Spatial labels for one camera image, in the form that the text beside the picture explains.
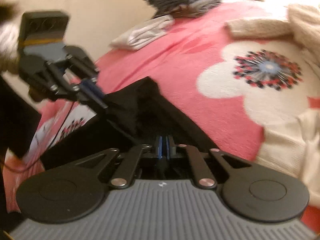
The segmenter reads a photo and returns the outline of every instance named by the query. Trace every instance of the bed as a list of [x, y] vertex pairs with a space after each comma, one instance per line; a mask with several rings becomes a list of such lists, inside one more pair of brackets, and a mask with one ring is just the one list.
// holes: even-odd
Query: bed
[[[285, 12], [284, 7], [267, 3], [225, 0], [201, 18], [176, 19], [166, 36], [143, 49], [137, 52], [115, 49], [102, 56], [96, 62], [100, 68], [98, 85], [105, 93], [111, 93], [150, 76], [161, 93], [222, 150], [254, 160], [264, 139], [263, 125], [288, 121], [307, 108], [320, 107], [320, 82], [302, 62], [300, 48], [290, 38], [233, 40], [225, 22], [240, 17], [284, 16]], [[257, 85], [241, 73], [239, 59], [243, 62], [248, 53], [263, 50], [297, 63], [297, 79], [292, 86], [276, 89], [263, 80]], [[23, 162], [7, 156], [6, 163], [14, 167], [32, 163], [52, 140], [54, 145], [95, 115], [86, 106], [75, 104], [59, 130], [70, 107], [71, 103], [63, 100], [47, 103]], [[18, 210], [14, 193], [19, 184], [41, 171], [40, 162], [23, 174], [4, 168], [8, 210]], [[308, 207], [302, 220], [320, 232], [319, 209]]]

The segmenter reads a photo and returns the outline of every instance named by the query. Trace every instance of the blue flower center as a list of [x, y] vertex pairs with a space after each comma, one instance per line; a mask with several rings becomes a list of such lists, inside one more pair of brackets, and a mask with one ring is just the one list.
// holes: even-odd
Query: blue flower center
[[281, 67], [274, 62], [271, 61], [264, 61], [262, 63], [258, 64], [260, 71], [263, 73], [269, 73], [269, 74], [277, 74], [279, 71], [281, 71]]

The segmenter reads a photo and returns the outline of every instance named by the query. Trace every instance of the metal screw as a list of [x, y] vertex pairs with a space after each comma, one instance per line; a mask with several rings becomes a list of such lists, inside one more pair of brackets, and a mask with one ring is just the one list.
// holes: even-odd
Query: metal screw
[[204, 186], [204, 187], [211, 187], [211, 186], [214, 185], [214, 180], [213, 179], [208, 179], [208, 178], [200, 179], [199, 180], [199, 184], [201, 186]]
[[122, 186], [127, 184], [127, 181], [125, 179], [122, 179], [122, 178], [115, 178], [115, 179], [111, 180], [111, 184], [113, 186], [122, 187]]
[[58, 89], [58, 86], [57, 85], [52, 85], [50, 87], [51, 91], [56, 91]]

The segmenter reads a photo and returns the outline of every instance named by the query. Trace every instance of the gray ribbed surface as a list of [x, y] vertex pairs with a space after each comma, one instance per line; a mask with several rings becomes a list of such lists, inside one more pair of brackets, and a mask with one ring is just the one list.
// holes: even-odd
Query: gray ribbed surface
[[26, 220], [11, 232], [15, 240], [311, 240], [300, 221], [261, 225], [231, 213], [214, 191], [189, 180], [137, 180], [114, 190], [87, 217], [62, 225]]

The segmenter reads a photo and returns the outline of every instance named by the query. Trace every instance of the black cable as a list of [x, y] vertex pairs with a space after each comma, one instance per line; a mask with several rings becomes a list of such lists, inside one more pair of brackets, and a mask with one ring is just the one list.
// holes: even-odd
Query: black cable
[[[52, 146], [53, 142], [54, 142], [55, 139], [57, 138], [57, 136], [58, 136], [58, 134], [59, 134], [62, 126], [64, 125], [64, 123], [66, 122], [69, 114], [71, 113], [71, 110], [72, 110], [74, 104], [75, 104], [75, 103], [72, 102], [71, 107], [70, 107], [70, 109], [69, 109], [69, 112], [67, 113], [65, 119], [63, 120], [62, 124], [61, 124], [60, 127], [59, 127], [58, 132], [57, 132], [56, 135], [54, 136], [53, 140], [51, 141], [51, 143], [49, 144], [49, 146], [47, 147], [47, 149], [49, 149], [49, 148]], [[24, 173], [24, 172], [30, 170], [30, 169], [33, 167], [33, 165], [35, 165], [35, 164], [40, 160], [40, 158], [41, 158], [41, 156], [40, 156], [39, 158], [37, 158], [29, 167], [23, 169], [22, 171], [15, 170], [15, 169], [9, 167], [7, 164], [4, 163], [4, 161], [3, 161], [2, 159], [0, 159], [0, 163], [1, 163], [6, 169], [8, 169], [8, 170], [11, 171], [11, 172], [14, 172], [14, 173]]]

